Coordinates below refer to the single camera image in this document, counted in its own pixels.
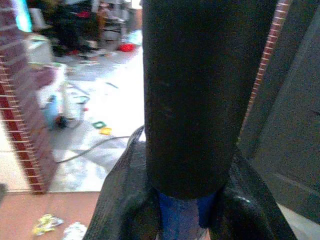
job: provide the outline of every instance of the dark gray door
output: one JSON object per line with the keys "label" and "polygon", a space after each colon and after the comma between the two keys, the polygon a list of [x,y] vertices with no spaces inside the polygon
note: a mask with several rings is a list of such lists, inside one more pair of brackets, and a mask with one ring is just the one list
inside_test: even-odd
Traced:
{"label": "dark gray door", "polygon": [[277,202],[320,223],[320,10],[305,34],[252,165]]}

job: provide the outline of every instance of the cable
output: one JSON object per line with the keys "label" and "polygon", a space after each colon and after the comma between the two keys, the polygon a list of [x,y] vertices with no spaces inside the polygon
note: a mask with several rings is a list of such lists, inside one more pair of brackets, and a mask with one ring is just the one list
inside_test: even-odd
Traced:
{"label": "cable", "polygon": [[96,143],[95,145],[93,145],[92,147],[90,147],[89,149],[87,150],[84,150],[83,152],[79,153],[78,155],[76,156],[73,156],[73,157],[70,157],[70,158],[67,158],[67,159],[64,159],[62,161],[55,161],[57,164],[61,164],[61,163],[65,163],[65,162],[68,162],[70,160],[73,160],[73,159],[76,159],[82,155],[85,155],[86,153],[90,152],[91,150],[93,150],[94,148],[100,146],[101,144],[104,144],[106,142],[109,142],[111,140],[115,140],[115,139],[125,139],[125,138],[130,138],[130,136],[115,136],[115,137],[111,137],[111,138],[108,138],[108,139],[105,139],[105,140],[102,140],[98,143]]}

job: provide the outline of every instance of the brick pillar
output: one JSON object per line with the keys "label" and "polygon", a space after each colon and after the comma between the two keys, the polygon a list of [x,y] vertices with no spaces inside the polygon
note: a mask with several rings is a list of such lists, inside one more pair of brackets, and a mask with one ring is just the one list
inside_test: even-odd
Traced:
{"label": "brick pillar", "polygon": [[254,85],[252,88],[250,100],[248,103],[248,107],[247,107],[247,110],[245,113],[244,121],[242,123],[242,127],[241,127],[240,132],[243,131],[243,129],[246,125],[247,118],[248,118],[250,111],[252,109],[252,106],[255,102],[255,98],[257,96],[259,86],[263,82],[264,74],[266,72],[266,69],[267,69],[267,66],[269,63],[269,59],[274,52],[274,48],[276,46],[278,37],[281,33],[282,26],[285,23],[286,16],[289,11],[289,7],[290,7],[291,2],[292,2],[292,0],[279,0],[277,2],[274,16],[272,19],[272,24],[271,24],[270,31],[269,31],[269,35],[268,35],[266,43],[265,43],[265,47],[264,47],[263,54],[261,57],[260,65],[259,65],[256,77],[255,77],[255,82],[254,82]]}
{"label": "brick pillar", "polygon": [[12,2],[0,0],[0,112],[28,183],[35,194],[42,194],[57,163],[30,73]]}

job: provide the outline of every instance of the black pole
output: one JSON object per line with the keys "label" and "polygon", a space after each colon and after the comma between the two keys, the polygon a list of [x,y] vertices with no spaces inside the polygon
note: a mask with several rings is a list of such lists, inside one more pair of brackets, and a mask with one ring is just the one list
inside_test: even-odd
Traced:
{"label": "black pole", "polygon": [[276,0],[145,0],[146,166],[167,196],[226,182]]}

